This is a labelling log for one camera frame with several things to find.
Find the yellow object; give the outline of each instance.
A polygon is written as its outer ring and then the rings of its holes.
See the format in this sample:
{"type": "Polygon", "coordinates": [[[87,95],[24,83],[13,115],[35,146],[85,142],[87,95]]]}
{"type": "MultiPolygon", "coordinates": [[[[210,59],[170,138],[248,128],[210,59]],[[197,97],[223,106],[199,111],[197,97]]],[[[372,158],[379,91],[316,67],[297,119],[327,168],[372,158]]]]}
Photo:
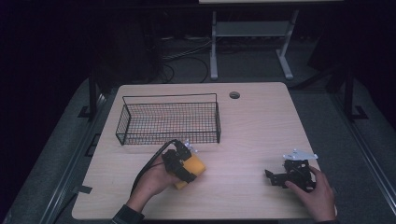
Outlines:
{"type": "MultiPolygon", "coordinates": [[[[193,153],[191,153],[191,157],[186,161],[183,161],[183,167],[189,171],[190,173],[199,176],[206,169],[204,163],[193,153]]],[[[175,184],[177,189],[184,188],[188,183],[186,181],[180,181],[175,184]]]]}

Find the wooden tabletop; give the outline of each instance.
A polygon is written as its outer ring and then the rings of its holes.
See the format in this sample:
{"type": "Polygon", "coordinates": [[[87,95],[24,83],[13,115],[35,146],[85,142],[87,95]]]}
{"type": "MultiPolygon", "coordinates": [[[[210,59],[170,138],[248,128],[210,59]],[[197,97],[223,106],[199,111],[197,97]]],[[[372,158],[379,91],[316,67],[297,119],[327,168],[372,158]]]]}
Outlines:
{"type": "MultiPolygon", "coordinates": [[[[119,88],[72,215],[113,218],[126,203],[134,179],[162,145],[120,144],[115,133],[122,96],[216,93],[221,138],[193,144],[206,171],[187,187],[173,187],[146,205],[147,219],[282,219],[309,217],[288,189],[271,186],[267,169],[284,173],[284,154],[312,152],[286,86],[282,83],[133,85],[119,88]],[[239,99],[230,98],[237,91],[239,99]]],[[[318,167],[316,161],[310,164],[318,167]]]]}

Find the gray carpet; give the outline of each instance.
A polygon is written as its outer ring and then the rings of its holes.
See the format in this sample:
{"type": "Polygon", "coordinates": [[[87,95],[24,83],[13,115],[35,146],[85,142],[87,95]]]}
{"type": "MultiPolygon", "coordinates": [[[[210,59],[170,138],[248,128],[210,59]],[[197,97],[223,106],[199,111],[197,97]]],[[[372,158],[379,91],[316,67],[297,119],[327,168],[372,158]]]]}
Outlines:
{"type": "MultiPolygon", "coordinates": [[[[249,40],[237,48],[237,52],[219,55],[219,80],[217,82],[264,82],[281,81],[288,86],[300,83],[317,73],[306,65],[315,42],[293,41],[287,58],[290,69],[295,75],[292,81],[283,78],[275,49],[281,40],[249,40]]],[[[173,54],[184,49],[199,46],[190,41],[168,41],[164,53],[173,54]]],[[[208,66],[207,50],[189,57],[198,58],[208,66]]],[[[169,83],[196,83],[206,76],[206,66],[196,59],[186,58],[166,63],[174,69],[174,77],[169,83]]],[[[167,78],[172,71],[165,68],[167,78]]],[[[162,83],[158,78],[153,83],[162,83]]],[[[396,223],[396,216],[390,209],[381,189],[361,154],[359,144],[350,132],[350,123],[346,122],[334,99],[342,97],[342,92],[330,95],[324,90],[327,79],[311,85],[303,91],[290,91],[291,98],[304,125],[306,134],[314,151],[319,155],[318,163],[336,188],[338,217],[342,223],[396,223]]],[[[70,183],[61,196],[62,206],[73,197],[73,187],[82,183],[91,161],[85,157],[87,141],[91,142],[96,133],[100,133],[106,121],[116,90],[106,96],[100,105],[94,124],[87,119],[77,118],[79,110],[88,104],[88,82],[81,84],[69,106],[53,131],[30,173],[15,203],[11,208],[12,219],[9,223],[39,223],[47,210],[53,191],[61,181],[70,159],[79,155],[70,173],[70,183]]],[[[382,117],[371,101],[367,90],[356,82],[356,104],[362,105],[370,119],[358,120],[364,139],[373,150],[375,158],[383,167],[384,173],[395,186],[396,172],[396,133],[382,117]]],[[[74,199],[65,206],[57,223],[107,223],[102,221],[82,221],[71,217],[74,199]]],[[[312,220],[280,220],[282,224],[313,223],[312,220]]]]}

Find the round hole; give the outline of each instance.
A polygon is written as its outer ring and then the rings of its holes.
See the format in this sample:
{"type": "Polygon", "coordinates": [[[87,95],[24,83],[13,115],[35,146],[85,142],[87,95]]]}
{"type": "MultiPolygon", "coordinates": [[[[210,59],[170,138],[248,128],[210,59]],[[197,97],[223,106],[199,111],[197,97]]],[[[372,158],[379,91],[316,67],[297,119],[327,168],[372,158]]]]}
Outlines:
{"type": "Polygon", "coordinates": [[[231,99],[239,99],[239,97],[241,97],[241,94],[239,94],[239,92],[237,91],[232,91],[230,92],[230,97],[231,99]]]}

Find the white object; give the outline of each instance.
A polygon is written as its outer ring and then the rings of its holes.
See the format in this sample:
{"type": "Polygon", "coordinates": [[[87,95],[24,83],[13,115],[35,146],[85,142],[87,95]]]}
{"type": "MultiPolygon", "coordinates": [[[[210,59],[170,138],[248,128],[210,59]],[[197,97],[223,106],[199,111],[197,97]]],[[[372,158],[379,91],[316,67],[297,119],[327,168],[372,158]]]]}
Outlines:
{"type": "Polygon", "coordinates": [[[297,21],[299,10],[294,10],[290,20],[286,21],[217,21],[216,11],[212,17],[212,48],[210,51],[210,78],[218,80],[218,61],[216,56],[216,42],[219,36],[276,36],[284,37],[285,41],[280,49],[276,50],[283,73],[287,80],[293,79],[286,51],[289,46],[294,24],[297,21]]]}
{"type": "Polygon", "coordinates": [[[192,145],[190,144],[189,139],[186,139],[186,141],[184,142],[184,146],[186,146],[186,148],[188,148],[189,151],[193,151],[193,152],[195,152],[195,153],[198,152],[197,149],[195,149],[195,148],[192,147],[192,145]]]}
{"type": "Polygon", "coordinates": [[[289,161],[305,161],[305,160],[316,160],[318,158],[317,154],[306,153],[299,149],[294,149],[291,154],[283,155],[285,160],[289,161]]]}

